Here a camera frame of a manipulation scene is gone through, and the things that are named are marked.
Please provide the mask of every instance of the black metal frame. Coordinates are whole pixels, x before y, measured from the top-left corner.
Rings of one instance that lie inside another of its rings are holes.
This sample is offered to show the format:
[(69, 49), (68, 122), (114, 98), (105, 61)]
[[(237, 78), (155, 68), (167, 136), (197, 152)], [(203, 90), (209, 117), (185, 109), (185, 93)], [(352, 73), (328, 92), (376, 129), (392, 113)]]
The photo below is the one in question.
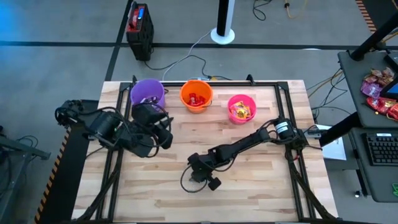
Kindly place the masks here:
[[(283, 91), (285, 93), (285, 98), (286, 98), (286, 103), (287, 103), (287, 110), (289, 113), (290, 120), (293, 122), (294, 125), (296, 125), (295, 121), (295, 116), (294, 116), (294, 109), (292, 105), (292, 99), (290, 97), (290, 91), (289, 91), (289, 85), (287, 82), (255, 82), (252, 78), (251, 75), (248, 75), (247, 81), (241, 81), (241, 82), (221, 82), (221, 81), (215, 81), (215, 82), (208, 82), (210, 86), (268, 86), (268, 87), (274, 87), (275, 89), (275, 95), (276, 95), (276, 100), (277, 100), (277, 106), (279, 110), (280, 116), (284, 117), (284, 107), (282, 103), (282, 97), (280, 92)], [(164, 87), (178, 87), (182, 86), (186, 82), (163, 82)], [(118, 96), (118, 102), (116, 105), (117, 109), (120, 109), (121, 103), (123, 100), (123, 94), (124, 92), (129, 89), (129, 87), (132, 87), (134, 84), (133, 83), (121, 83), (119, 87), (119, 96)], [(131, 107), (131, 102), (130, 102), (130, 96), (128, 94), (127, 97), (127, 102), (126, 102), (126, 112), (125, 112), (125, 117), (129, 116), (129, 109)], [(289, 146), (286, 146), (285, 149), (289, 153), (289, 157), (292, 157), (292, 152), (291, 148)], [(304, 183), (308, 186), (309, 188), (309, 182), (308, 182), (308, 176), (307, 176), (307, 171), (305, 168), (305, 163), (303, 159), (302, 152), (299, 153), (299, 160), (298, 164), (300, 167), (300, 172), (301, 176), (303, 178)], [(123, 158), (123, 150), (120, 150), (118, 152), (118, 158), (116, 160), (116, 165), (115, 168), (109, 177), (109, 172), (111, 168), (111, 161), (112, 161), (112, 156), (113, 156), (113, 151), (108, 151), (108, 154), (106, 156), (106, 162), (105, 162), (105, 167), (104, 167), (104, 174), (103, 174), (103, 182), (101, 186), (101, 191), (98, 194), (98, 196), (95, 198), (95, 201), (91, 204), (89, 209), (91, 209), (92, 213), (94, 210), (97, 210), (96, 216), (94, 220), (89, 220), (91, 218), (86, 216), (82, 223), (111, 223), (113, 222), (113, 217), (114, 217), (114, 209), (115, 209), (115, 204), (116, 204), (116, 197), (118, 193), (118, 182), (119, 182), (119, 175), (121, 171), (121, 162)], [(306, 195), (305, 198), (307, 200), (307, 206), (308, 206), (308, 211), (310, 218), (305, 218), (303, 214), (303, 208), (300, 200), (300, 192), (299, 192), (299, 187), (297, 181), (293, 178), (293, 173), (292, 173), (292, 166), (294, 166), (293, 163), (288, 163), (289, 164), (289, 169), (290, 169), (290, 179), (292, 182), (292, 188), (293, 188), (293, 194), (294, 194), (294, 200), (295, 200), (295, 206), (296, 206), (296, 212), (297, 212), (297, 218), (299, 221), (303, 219), (307, 220), (316, 220), (316, 215), (315, 215), (315, 209), (314, 206), (312, 205), (309, 197)], [(104, 208), (104, 197), (109, 190), (110, 186), (113, 184), (113, 189), (111, 192), (111, 199), (110, 199), (110, 206), (108, 210), (108, 217), (107, 218), (102, 218), (103, 215), (103, 208)]]

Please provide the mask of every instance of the wooden tabletop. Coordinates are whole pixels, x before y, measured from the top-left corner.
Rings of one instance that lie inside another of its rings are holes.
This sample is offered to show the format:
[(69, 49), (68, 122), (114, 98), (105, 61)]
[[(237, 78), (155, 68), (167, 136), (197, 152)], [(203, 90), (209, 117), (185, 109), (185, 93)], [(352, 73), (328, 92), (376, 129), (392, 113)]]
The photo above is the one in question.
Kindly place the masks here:
[[(313, 119), (304, 82), (287, 82), (297, 126), (308, 128), (313, 125)], [(116, 106), (119, 84), (120, 82), (104, 83), (99, 108)], [(253, 133), (265, 121), (278, 117), (274, 87), (213, 87), (213, 104), (202, 114), (191, 114), (186, 110), (180, 102), (180, 88), (167, 89), (169, 92), (166, 94), (165, 109), (174, 117), (172, 147), (168, 150), (160, 149), (159, 154), (151, 159), (139, 158), (124, 151), (114, 221), (297, 221), (284, 146), (260, 144), (240, 154), (230, 170), (213, 173), (222, 181), (215, 191), (206, 187), (199, 193), (190, 194), (181, 189), (179, 182), (191, 154), (204, 154), (207, 149), (219, 144), (235, 142)], [(241, 126), (229, 122), (226, 108), (228, 99), (238, 93), (253, 97), (257, 104), (256, 117)], [(308, 141), (312, 146), (319, 147), (317, 140)], [(88, 153), (99, 147), (98, 142), (91, 143)], [(104, 149), (87, 158), (72, 218), (83, 214), (100, 191), (106, 153)], [(321, 150), (307, 147), (303, 150), (303, 156), (312, 191), (326, 209), (337, 216)], [(190, 172), (187, 172), (184, 177), (186, 188), (193, 190), (201, 187), (202, 184), (189, 182), (189, 175)], [(300, 195), (304, 214), (309, 217), (301, 189)], [(108, 212), (108, 202), (109, 200), (106, 201), (104, 215)]]

